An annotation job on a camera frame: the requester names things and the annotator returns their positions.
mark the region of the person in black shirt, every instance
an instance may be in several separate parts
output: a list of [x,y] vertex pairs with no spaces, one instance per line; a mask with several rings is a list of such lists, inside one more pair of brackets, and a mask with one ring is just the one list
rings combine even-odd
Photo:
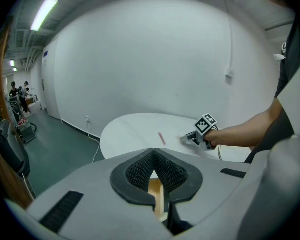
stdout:
[[295,20],[286,42],[285,59],[281,62],[279,82],[273,102],[266,111],[241,125],[223,130],[211,130],[204,136],[204,139],[210,141],[214,147],[217,145],[255,147],[246,159],[246,163],[252,163],[258,152],[271,150],[276,143],[294,134],[290,120],[278,100],[278,95],[300,67],[300,0],[270,1],[289,7],[295,12]]
[[17,96],[17,94],[19,94],[19,90],[16,89],[16,82],[12,82],[11,86],[12,86],[12,90],[10,91],[10,95],[12,95],[12,97],[15,97]]

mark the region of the fluorescent light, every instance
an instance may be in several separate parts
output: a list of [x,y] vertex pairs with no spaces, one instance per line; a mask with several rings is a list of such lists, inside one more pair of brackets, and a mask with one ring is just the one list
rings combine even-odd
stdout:
[[45,0],[32,24],[31,30],[38,31],[41,24],[59,0]]

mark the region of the cable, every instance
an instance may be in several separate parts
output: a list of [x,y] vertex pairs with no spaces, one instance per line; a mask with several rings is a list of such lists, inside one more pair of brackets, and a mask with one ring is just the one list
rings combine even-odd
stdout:
[[92,163],[94,163],[94,162],[95,162],[95,159],[96,159],[96,156],[97,156],[97,153],[98,153],[99,148],[100,148],[100,142],[99,142],[97,139],[91,138],[91,137],[90,137],[90,134],[89,134],[89,122],[88,122],[88,121],[86,122],[86,127],[87,127],[87,129],[88,129],[88,132],[87,132],[87,133],[88,133],[89,139],[94,140],[94,141],[98,142],[98,144],[99,144],[99,146],[98,146],[98,148],[97,148],[97,150],[96,150],[96,152],[95,152],[95,155],[94,155],[94,157],[93,157],[93,160],[92,160]]
[[232,30],[232,24],[231,24],[231,16],[229,12],[229,7],[226,0],[224,1],[226,14],[228,16],[228,22],[229,22],[229,31],[230,31],[230,58],[229,58],[229,64],[228,67],[231,69],[232,63],[233,63],[233,57],[234,57],[234,37],[233,37],[233,30]]
[[34,123],[32,123],[32,122],[30,123],[30,125],[32,125],[32,126],[34,126],[34,127],[35,127],[35,129],[34,129],[34,132],[36,132],[36,131],[37,131],[37,129],[38,129],[38,128],[37,128],[37,126],[36,126]]
[[24,176],[24,174],[23,174],[23,173],[22,173],[22,177],[23,177],[23,180],[24,180],[25,186],[26,186],[26,188],[27,188],[27,189],[28,189],[28,191],[29,191],[29,194],[30,194],[30,196],[31,196],[32,200],[34,201],[35,199],[34,199],[33,195],[31,194],[31,191],[30,191],[30,189],[29,189],[29,187],[28,187],[28,184],[27,184],[26,178],[25,178],[25,176]]
[[21,115],[19,115],[19,113],[18,113],[17,111],[15,111],[13,107],[11,107],[11,108],[12,108],[12,111],[13,111],[14,113],[16,113],[16,114],[19,116],[19,120],[20,120]]
[[[217,131],[219,131],[217,125],[213,126],[212,128],[215,128]],[[218,146],[218,156],[219,156],[220,161],[222,161],[222,157],[221,157],[221,145]]]

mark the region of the white wall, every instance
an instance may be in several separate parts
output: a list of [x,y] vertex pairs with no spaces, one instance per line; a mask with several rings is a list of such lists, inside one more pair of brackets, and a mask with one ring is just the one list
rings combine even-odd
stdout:
[[54,39],[47,47],[43,49],[42,58],[42,78],[44,80],[44,98],[46,110],[49,116],[61,119],[56,99],[55,88],[59,85],[55,83],[55,62],[56,62],[56,49],[58,39]]
[[57,36],[55,93],[68,123],[86,131],[87,115],[100,136],[127,114],[211,113],[225,128],[271,104],[279,77],[272,48],[231,4],[232,82],[223,0],[93,0],[83,8]]
[[15,88],[25,85],[25,81],[29,83],[29,89],[32,86],[30,72],[17,71],[14,73]]
[[46,101],[45,101],[44,90],[42,86],[42,56],[43,54],[39,54],[38,58],[35,60],[33,67],[30,71],[30,75],[31,75],[30,93],[37,96],[38,101],[41,102],[42,109],[45,109]]

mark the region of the black vent slot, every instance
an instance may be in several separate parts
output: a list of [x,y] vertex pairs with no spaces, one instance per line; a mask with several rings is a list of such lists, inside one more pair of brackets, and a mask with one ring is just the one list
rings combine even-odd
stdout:
[[130,165],[125,177],[132,185],[148,193],[149,181],[154,172],[153,152]]
[[239,171],[239,170],[232,170],[232,169],[228,169],[228,168],[224,168],[220,171],[220,173],[222,174],[227,174],[230,176],[234,176],[234,177],[238,177],[243,179],[246,175],[246,172],[243,171]]
[[188,174],[185,169],[157,152],[154,153],[154,168],[162,185],[169,193],[187,181]]
[[47,229],[58,233],[71,213],[74,211],[84,194],[69,191],[65,196],[43,217],[40,223]]

